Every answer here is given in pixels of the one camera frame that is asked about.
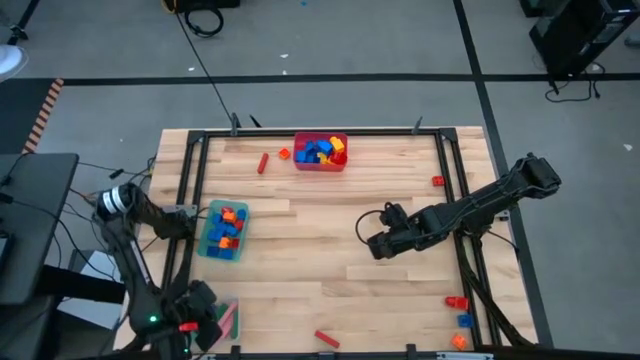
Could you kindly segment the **black equipment box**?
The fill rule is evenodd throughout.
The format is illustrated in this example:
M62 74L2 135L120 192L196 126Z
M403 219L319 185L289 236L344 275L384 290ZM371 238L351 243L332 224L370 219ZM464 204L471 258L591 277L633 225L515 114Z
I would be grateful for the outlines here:
M183 13L188 10L208 8L226 9L237 8L241 0L160 0L169 13Z

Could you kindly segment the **green translucent plastic bin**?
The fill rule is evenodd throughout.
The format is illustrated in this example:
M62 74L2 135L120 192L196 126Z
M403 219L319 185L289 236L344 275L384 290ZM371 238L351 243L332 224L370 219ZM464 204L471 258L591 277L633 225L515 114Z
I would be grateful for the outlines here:
M235 222L234 223L227 223L223 220L223 222L221 224L213 224L211 222L211 218L214 214L218 213L222 215L223 218L223 214L221 213L221 207L232 207L234 209L234 213L236 214L237 220L238 221L238 211L240 209L245 209L247 211L247 219L244 221L244 227L242 231L238 231L238 234L236 237L230 237L230 236L225 236L223 235L223 237L227 237L230 240L234 239L234 238L238 238L240 240L240 245L237 249L232 249L231 246L228 249L232 249L233 253L234 253L234 257L232 260L226 260L226 259L221 259L219 256L217 258L213 258L213 257L208 257L206 255L207 253L207 247L208 246L216 246L219 249L221 249L219 247L219 242L213 242L213 241L209 241L207 239L207 234L211 229L222 229L224 231L224 228L226 225L233 225L235 226ZM216 260L223 260L223 261L231 261L231 262L238 262L241 258L242 255L242 250L243 250L243 246L245 244L246 241L246 236L248 233L248 227L249 227L249 206L246 203L243 202L237 202L237 201L227 201L227 200L214 200L210 203L208 209L206 210L206 216L204 218L205 222L203 225L203 229L201 232L201 236L199 239L199 245L198 245L198 250L197 253L202 256L202 257L206 257L206 258L210 258L210 259L216 259Z

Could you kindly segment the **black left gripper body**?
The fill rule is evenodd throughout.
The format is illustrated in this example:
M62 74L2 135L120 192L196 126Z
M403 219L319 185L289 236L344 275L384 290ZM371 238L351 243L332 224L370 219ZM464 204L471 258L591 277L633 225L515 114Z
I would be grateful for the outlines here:
M187 319L215 323L217 321L216 301L215 293L205 282L193 280L188 286L186 298Z

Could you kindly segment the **black desk leg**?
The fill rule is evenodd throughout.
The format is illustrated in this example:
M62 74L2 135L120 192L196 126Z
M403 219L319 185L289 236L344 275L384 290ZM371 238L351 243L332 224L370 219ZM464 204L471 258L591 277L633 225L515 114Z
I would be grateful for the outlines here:
M126 288L118 282L44 265L34 293L119 304L124 300Z

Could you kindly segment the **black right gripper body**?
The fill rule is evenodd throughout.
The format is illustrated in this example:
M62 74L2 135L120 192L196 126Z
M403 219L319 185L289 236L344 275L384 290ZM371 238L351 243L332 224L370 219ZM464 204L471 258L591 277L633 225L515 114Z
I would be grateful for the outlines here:
M436 229L426 223L383 222L385 231L366 240L366 245L376 260L391 259L407 251L423 251L434 245Z

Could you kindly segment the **red plastic bin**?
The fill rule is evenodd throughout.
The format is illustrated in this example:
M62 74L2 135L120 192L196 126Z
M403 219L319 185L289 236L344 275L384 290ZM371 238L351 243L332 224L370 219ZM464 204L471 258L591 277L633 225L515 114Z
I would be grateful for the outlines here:
M294 136L294 156L293 156L293 160L294 160L294 165L296 166L296 168L298 170L301 171L324 171L324 172L341 172L344 170L344 168L346 167L346 164L344 166L337 166L332 164L331 162L329 164L321 164L319 163L298 163L295 161L295 157L296 157L296 152L297 151L305 151L305 144L308 141L313 141L316 143L316 147L317 147L317 142L319 140L326 140L329 142L329 139L331 137L338 137L342 140L342 142L345 145L345 152L347 153L348 156L348 137L346 134L344 133L335 133L335 132L298 132L295 136Z

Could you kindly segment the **white paper sheets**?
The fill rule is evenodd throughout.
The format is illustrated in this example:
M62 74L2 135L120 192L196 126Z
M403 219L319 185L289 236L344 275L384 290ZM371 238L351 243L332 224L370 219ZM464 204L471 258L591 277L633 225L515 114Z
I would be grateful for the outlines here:
M77 252L73 253L71 270L90 277L122 283L120 272L111 255L102 251L83 251L86 263ZM119 323L122 306L115 303L64 298L57 310L105 329L113 329Z

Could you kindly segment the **grey metal bracket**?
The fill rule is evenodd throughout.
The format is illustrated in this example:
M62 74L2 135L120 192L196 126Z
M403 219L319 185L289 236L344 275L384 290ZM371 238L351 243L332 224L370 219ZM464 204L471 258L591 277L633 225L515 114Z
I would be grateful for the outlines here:
M436 360L495 360L493 354L477 352L437 352Z

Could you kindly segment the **black aluminium table frame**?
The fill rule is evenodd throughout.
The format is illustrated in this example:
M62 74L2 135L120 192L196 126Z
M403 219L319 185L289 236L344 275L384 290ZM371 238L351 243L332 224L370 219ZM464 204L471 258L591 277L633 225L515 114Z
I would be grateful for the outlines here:
M242 360L371 360L403 355L408 345L449 350L455 334L468 335L445 304L463 292L453 239L381 261L364 245L381 228L384 203L414 212L460 194L456 180L432 184L455 168L450 145L433 132L400 128L353 128L347 136L344 170L315 172L278 157L293 144L290 131L220 134L207 145L185 129L162 133L149 189L154 202L249 206L240 260L195 256L191 265L193 278L240 301ZM263 153L269 160L258 174ZM318 340L316 330L341 346Z

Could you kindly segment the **black tripod leg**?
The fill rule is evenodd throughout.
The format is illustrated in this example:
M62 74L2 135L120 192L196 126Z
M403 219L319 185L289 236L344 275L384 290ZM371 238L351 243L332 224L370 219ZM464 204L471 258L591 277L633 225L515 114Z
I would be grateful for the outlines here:
M40 0L0 0L0 34L9 36L8 44L26 41L26 26Z

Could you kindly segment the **clear plastic bin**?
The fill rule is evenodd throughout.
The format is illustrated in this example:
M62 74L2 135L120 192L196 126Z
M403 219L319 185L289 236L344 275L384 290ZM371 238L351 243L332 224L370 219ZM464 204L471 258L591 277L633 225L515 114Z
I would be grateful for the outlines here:
M230 303L230 302L234 302L234 301L236 301L236 302L238 303L238 308L237 308L237 310L239 311L239 330L240 330L240 301L239 301L238 299L236 299L236 298L223 299L223 300L221 300L219 303L217 303L217 304L216 304L216 306L217 306L218 304L221 304L221 303L227 303L227 304L228 304L228 303Z

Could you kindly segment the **black computer tower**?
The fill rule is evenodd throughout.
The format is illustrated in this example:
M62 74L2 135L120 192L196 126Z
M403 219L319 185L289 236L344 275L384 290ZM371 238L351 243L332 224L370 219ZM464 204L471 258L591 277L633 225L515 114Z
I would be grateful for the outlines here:
M547 73L582 73L636 19L640 0L547 0L529 32Z

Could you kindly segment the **black desk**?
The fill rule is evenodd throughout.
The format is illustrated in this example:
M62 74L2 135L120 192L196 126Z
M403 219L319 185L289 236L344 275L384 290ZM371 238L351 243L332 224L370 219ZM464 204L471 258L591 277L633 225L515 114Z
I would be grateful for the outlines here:
M21 305L34 296L59 292L55 282L68 272L45 263L79 156L73 153L0 155L0 230L14 238L0 266L0 305Z

